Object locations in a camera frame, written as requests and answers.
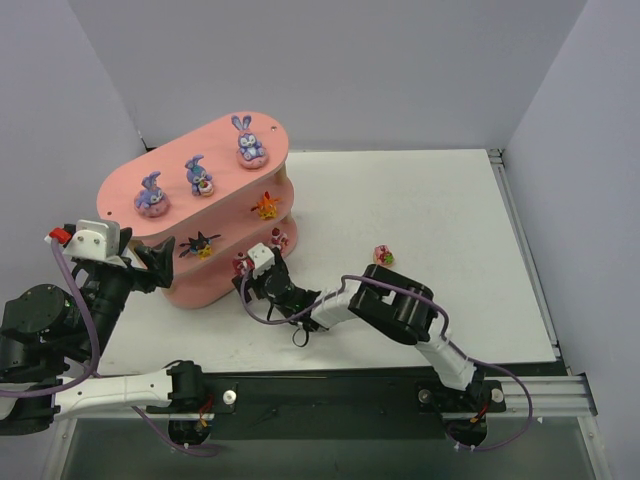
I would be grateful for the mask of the small purple bunny with cake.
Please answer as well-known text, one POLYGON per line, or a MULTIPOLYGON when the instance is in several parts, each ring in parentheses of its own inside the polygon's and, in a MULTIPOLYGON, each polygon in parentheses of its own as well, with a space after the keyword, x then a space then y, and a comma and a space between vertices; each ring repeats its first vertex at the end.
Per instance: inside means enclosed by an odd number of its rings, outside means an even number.
POLYGON ((186 178, 191 186, 193 196, 208 197, 213 194, 212 175, 200 165, 203 155, 194 155, 185 163, 186 178))

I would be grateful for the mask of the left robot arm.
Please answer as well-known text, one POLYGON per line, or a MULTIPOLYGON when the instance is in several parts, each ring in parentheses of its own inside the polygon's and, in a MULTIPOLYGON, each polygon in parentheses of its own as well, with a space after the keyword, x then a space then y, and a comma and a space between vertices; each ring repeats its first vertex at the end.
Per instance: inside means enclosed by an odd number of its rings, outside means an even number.
POLYGON ((177 360, 159 372, 98 377, 98 365, 134 292, 171 286, 174 237, 125 254, 129 228, 82 220, 51 230, 45 240, 66 285, 40 284, 4 306, 1 322, 1 433, 42 432, 56 420, 106 406, 168 415, 169 438, 204 441, 214 396, 202 368, 177 360))

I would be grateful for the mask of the orange bunny toy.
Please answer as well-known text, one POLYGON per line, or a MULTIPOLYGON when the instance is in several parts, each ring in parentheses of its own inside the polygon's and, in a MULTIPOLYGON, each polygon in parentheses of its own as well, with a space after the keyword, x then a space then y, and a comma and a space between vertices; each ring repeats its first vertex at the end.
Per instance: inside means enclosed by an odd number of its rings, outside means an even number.
POLYGON ((251 208, 261 220, 273 219, 277 216, 277 203, 279 198, 274 198, 268 191, 265 191, 261 199, 251 208))

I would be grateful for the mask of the pink bear with strawberry hat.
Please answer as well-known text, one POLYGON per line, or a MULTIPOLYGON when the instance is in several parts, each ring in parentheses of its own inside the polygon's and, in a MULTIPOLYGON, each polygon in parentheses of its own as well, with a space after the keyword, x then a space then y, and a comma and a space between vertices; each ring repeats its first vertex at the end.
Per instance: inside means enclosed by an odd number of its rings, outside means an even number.
POLYGON ((244 276, 253 269, 253 262, 246 253, 238 252, 232 259, 232 267, 236 275, 244 276))

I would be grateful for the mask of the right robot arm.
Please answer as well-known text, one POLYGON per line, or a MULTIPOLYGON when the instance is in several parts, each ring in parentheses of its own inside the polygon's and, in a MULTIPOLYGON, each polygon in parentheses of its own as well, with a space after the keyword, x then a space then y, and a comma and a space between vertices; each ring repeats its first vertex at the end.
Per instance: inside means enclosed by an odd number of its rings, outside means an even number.
POLYGON ((362 320, 388 339, 413 346, 435 371, 445 397, 480 412, 504 402, 474 361, 446 337, 448 316, 425 285, 371 264, 364 274, 345 275, 324 292, 294 284, 282 261, 259 271, 244 268, 233 278, 247 314, 265 325, 291 324, 306 336, 362 320))

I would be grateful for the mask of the strawberry cake slice toy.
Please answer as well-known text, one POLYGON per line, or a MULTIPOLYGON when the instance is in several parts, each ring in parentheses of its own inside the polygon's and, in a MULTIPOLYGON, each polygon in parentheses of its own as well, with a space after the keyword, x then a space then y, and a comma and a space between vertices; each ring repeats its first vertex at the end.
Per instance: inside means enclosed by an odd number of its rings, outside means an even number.
POLYGON ((269 246, 283 253, 289 247, 289 237, 287 233, 280 228, 273 228, 269 246))

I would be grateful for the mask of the black winged toy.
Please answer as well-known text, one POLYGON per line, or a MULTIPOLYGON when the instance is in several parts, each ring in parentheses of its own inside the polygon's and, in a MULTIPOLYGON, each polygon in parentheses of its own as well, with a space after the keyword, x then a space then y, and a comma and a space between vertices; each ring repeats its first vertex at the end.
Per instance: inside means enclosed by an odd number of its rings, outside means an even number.
POLYGON ((197 233, 196 238, 189 237, 186 242, 180 243, 180 258, 195 256, 198 259, 208 258, 213 254, 212 243, 220 238, 220 234, 205 236, 201 231, 197 233))

